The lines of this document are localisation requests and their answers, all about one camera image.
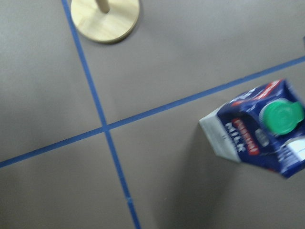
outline wooden stand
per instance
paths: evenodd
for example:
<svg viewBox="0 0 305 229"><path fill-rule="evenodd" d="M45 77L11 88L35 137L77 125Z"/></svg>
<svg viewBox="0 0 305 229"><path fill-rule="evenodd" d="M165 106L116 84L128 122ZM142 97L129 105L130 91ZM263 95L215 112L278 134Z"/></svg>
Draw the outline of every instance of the wooden stand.
<svg viewBox="0 0 305 229"><path fill-rule="evenodd" d="M139 0L72 0L75 27L95 42L114 43L133 30L140 13Z"/></svg>

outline blue line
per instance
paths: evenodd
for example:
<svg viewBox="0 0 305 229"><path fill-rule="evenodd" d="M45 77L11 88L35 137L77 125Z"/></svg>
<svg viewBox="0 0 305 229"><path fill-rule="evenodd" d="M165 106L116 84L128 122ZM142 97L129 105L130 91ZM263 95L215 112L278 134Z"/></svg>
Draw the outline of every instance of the blue line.
<svg viewBox="0 0 305 229"><path fill-rule="evenodd" d="M69 145L69 144L71 144L71 143L74 143L74 142L83 140L83 139L85 139L85 138L88 138L88 137L91 137L91 136L100 134L100 133L102 133L103 131L104 131L103 128L100 127L100 128L97 128L97 129L88 131L88 132L86 132L86 133L83 133L83 134L80 134L80 135L77 135L77 136L74 136L74 137L71 137L71 138L62 140L62 141L60 141L60 142L51 144L51 145L49 145L49 146L45 146L45 147L43 147L43 148L36 149L36 150L34 150L34 151L31 151L31 152L28 152L28 153L25 153L25 154L22 154L22 155L13 157L13 158L11 158L11 159L8 159L8 160L5 160L5 161L0 162L0 168L5 167L5 166L9 166L9 165L11 165L11 164L14 164L14 163L17 163L17 162L20 162L20 161L29 159L29 158L31 158L31 157L34 157L34 156L37 156L37 155L40 155L40 154L44 154L44 153L49 152L49 151L51 151L51 150L60 148L60 147L62 147L62 146Z"/></svg>
<svg viewBox="0 0 305 229"><path fill-rule="evenodd" d="M220 92L220 91L222 91L222 90L225 90L225 89L228 89L228 88L237 86L237 85L239 85L239 84L242 84L242 83L245 83L245 82L248 82L248 81L251 81L251 80L254 80L254 79L263 77L263 76L266 76L266 75L268 75L268 74L277 72L277 71L279 71L279 70L282 70L282 69L284 69L284 68L288 68L288 67L294 66L294 65L299 64L299 63L302 63L302 62L305 62L305 56L302 56L302 57L300 57L300 58L297 58L297 59L294 59L294 60L291 60L291 61L288 61L288 62L279 64L279 65L277 65L277 66L268 68L268 69L263 70L263 71L261 71L261 72L258 72L258 73L254 73L254 74L245 76L245 77L243 77L243 78L240 78L240 79L237 79L237 80L233 80L233 81L231 81L231 82L222 84L222 85L220 85L220 86L210 88L210 89L205 90L205 91L203 91L203 92L199 92L199 93L197 93L197 94L190 95L190 96L188 96L188 97L185 97L185 98L176 100L176 101L174 101L174 102L171 102L171 103L168 103L168 104L165 104L165 105L156 107L156 108L154 108L154 109L151 109L151 110L148 110L148 111L145 111L145 112L142 112L142 113L133 115L133 116L131 116L131 117L122 119L122 120L120 120L120 121L111 123L111 124L108 125L108 128L111 130L111 129L120 127L120 126L122 126L122 125L126 125L126 124L128 124L128 123L135 122L135 121L137 121L137 120L140 120L140 119L149 117L149 116L151 116L151 115L160 113L160 112L162 112L162 111L166 111L166 110L172 109L172 108L174 108L174 107L183 105L183 104L185 104L185 103L188 103L188 102L191 102L191 101L200 99L200 98L202 98L202 97L205 97L205 96L208 96L208 95L211 95L211 94Z"/></svg>
<svg viewBox="0 0 305 229"><path fill-rule="evenodd" d="M128 189L128 186L127 186L127 182L126 182L126 179L125 179L125 176L124 176L124 173L123 173L123 169L122 169L122 166L120 164L119 157L117 155L117 152L116 152L116 149L115 149L112 137L111 137L111 133L110 133L110 131L108 129L108 126L107 126L107 122L106 122L105 114L103 112L102 104L99 100L99 96L98 96L98 93L96 91L96 88L95 88L95 85L94 85L94 82L93 82L93 79L92 79L92 76L91 76L86 58L85 58L85 54L84 54L82 46L81 46L80 39L78 37L78 34L76 32L76 28L75 28L75 26L73 24L73 21L72 21L72 18L71 18L71 12L70 12L68 3L67 3L66 0L61 0L61 2L63 4L63 8L64 8L64 11L65 11L68 23L69 23L69 27L71 29L72 36L73 36L73 39L74 39L74 42L75 42L75 46L76 46L78 55L80 57L82 67L84 69L84 72L85 72L85 75L86 75L86 78L87 78L87 81L88 81L88 85L89 85L89 88L90 88L90 91L91 91L91 94L92 94L97 112L98 112L99 117L100 117L100 121L102 123L102 126L104 127L104 132L105 132L105 135L106 135L108 146L109 146L109 149L110 149L110 152L111 152L111 155L112 155L112 158L113 158L113 162L115 164L115 167L116 167L116 170L117 170L120 182L121 182L121 186L122 186L125 198L127 200L127 204L128 204L128 207L129 207L131 217L133 219L133 222L134 222L134 225L135 225L136 229L141 229L140 222L138 220L138 216L136 214L136 211L135 211L135 208L134 208L134 205L133 205L133 201L132 201L132 198L131 198L131 195L130 195L130 192L129 192L129 189Z"/></svg>

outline gray surface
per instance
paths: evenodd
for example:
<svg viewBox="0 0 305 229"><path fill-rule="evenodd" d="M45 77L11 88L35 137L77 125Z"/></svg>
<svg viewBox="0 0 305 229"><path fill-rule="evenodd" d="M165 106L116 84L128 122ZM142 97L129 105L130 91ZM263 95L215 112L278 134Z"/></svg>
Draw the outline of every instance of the gray surface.
<svg viewBox="0 0 305 229"><path fill-rule="evenodd" d="M104 134L2 168L0 183L1 229L134 228Z"/></svg>
<svg viewBox="0 0 305 229"><path fill-rule="evenodd" d="M108 123L304 55L302 0L142 0L135 31L81 39Z"/></svg>
<svg viewBox="0 0 305 229"><path fill-rule="evenodd" d="M238 93L286 77L305 100L305 64L112 130L145 229L301 229L302 171L280 175L216 157L198 121Z"/></svg>
<svg viewBox="0 0 305 229"><path fill-rule="evenodd" d="M100 127L61 3L0 7L0 161Z"/></svg>

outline green cap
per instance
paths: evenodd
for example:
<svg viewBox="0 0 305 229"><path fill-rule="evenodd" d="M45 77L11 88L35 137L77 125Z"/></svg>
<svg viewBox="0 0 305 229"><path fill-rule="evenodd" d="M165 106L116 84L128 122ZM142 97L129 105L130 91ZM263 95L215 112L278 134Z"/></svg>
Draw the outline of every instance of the green cap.
<svg viewBox="0 0 305 229"><path fill-rule="evenodd" d="M275 101L266 106L263 122L274 134L285 135L304 119L303 106L299 102Z"/></svg>

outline white carton side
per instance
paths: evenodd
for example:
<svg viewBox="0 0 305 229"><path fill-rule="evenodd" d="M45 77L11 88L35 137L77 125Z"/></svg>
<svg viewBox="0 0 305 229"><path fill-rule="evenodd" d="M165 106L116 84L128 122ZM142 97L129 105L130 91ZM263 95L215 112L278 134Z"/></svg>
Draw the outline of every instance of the white carton side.
<svg viewBox="0 0 305 229"><path fill-rule="evenodd" d="M199 121L199 124L204 130L217 156L235 162L241 162L238 153L236 151L236 148L234 146L234 143L232 142L222 122L217 116L217 112L220 108L211 112L208 116L202 118Z"/></svg>

